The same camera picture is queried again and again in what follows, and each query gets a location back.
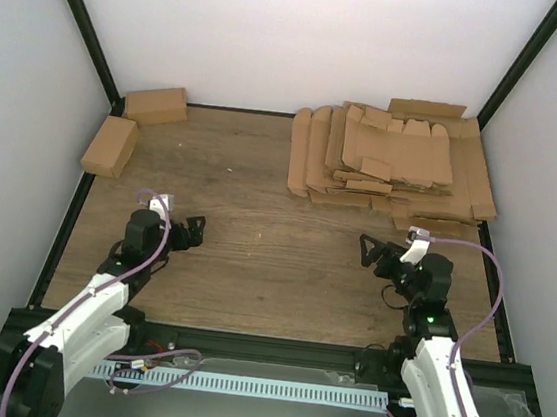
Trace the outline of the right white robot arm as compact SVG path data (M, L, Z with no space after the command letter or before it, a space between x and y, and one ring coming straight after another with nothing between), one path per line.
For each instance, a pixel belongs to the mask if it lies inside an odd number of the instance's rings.
M462 340L447 308L453 263L431 253L426 230L413 228L407 246L366 234L359 239L361 263L388 280L403 297L404 334L386 354L386 376L408 389L416 417L480 417L460 356Z

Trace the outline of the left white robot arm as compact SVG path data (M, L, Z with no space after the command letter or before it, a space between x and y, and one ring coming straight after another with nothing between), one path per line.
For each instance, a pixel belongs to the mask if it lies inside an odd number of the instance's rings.
M134 211L82 292L37 326L0 334L0 417L58 417L68 393L101 361L143 351L145 314L130 301L171 253L202 245L205 222L166 220L162 208Z

